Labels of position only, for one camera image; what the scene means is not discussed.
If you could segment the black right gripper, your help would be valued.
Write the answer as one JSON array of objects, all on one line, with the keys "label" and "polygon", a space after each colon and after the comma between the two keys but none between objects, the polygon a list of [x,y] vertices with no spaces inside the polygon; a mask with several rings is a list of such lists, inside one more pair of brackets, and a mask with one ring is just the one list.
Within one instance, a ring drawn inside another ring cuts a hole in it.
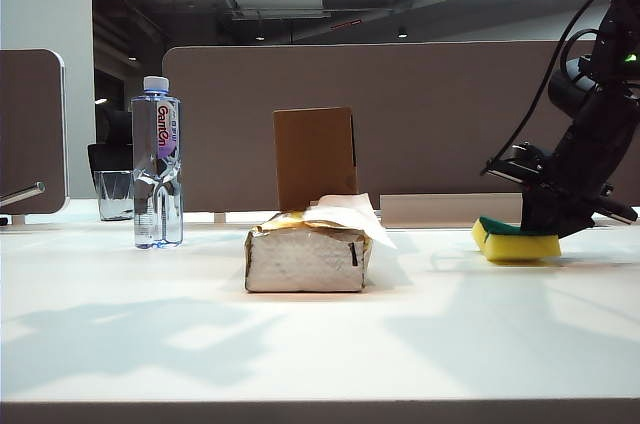
[{"label": "black right gripper", "polygon": [[608,183],[629,145],[566,141],[546,153],[525,142],[510,157],[488,162],[486,171],[521,186],[523,231],[564,238],[593,227],[595,213],[625,224],[637,220],[631,206],[610,197]]}]

